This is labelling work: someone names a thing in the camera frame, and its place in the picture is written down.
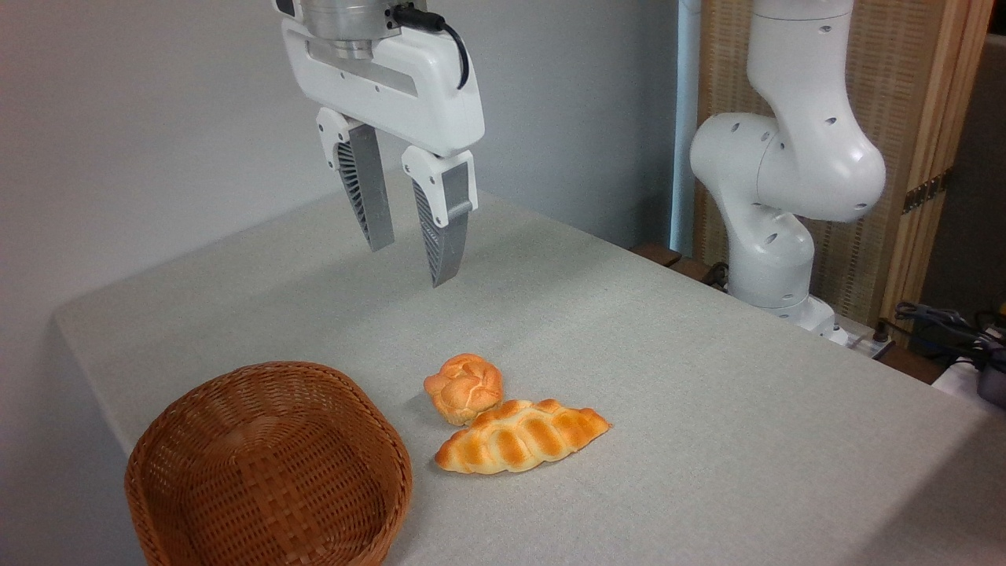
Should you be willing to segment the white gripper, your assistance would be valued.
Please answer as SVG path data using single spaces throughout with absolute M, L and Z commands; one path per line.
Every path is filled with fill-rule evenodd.
M 412 179 L 432 287 L 452 279 L 462 265 L 468 215 L 479 208 L 467 149 L 485 134 L 475 74 L 457 88 L 457 44 L 407 28 L 375 44 L 370 60 L 345 60 L 290 18 L 281 35 L 299 88 L 323 106 L 316 124 L 325 159 L 370 250 L 395 240 L 376 128 L 412 144 L 402 167 Z

